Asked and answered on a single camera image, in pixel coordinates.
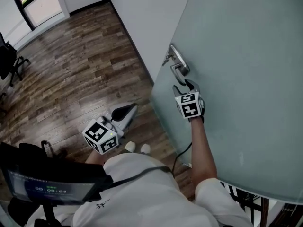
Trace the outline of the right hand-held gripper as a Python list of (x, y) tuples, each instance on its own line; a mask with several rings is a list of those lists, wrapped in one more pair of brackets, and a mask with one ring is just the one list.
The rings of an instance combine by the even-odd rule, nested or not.
[(185, 83), (189, 88), (188, 93), (181, 93), (176, 85), (172, 87), (177, 108), (184, 119), (200, 117), (204, 122), (205, 104), (198, 90), (198, 84), (190, 79), (185, 79)]

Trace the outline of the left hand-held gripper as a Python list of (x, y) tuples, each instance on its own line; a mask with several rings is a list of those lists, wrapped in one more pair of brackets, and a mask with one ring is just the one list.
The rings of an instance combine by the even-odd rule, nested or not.
[[(110, 107), (109, 111), (110, 120), (104, 116), (93, 119), (82, 132), (87, 144), (101, 155), (119, 146), (123, 131), (130, 126), (138, 112), (138, 105), (120, 103)], [(118, 127), (112, 121), (119, 122)]]

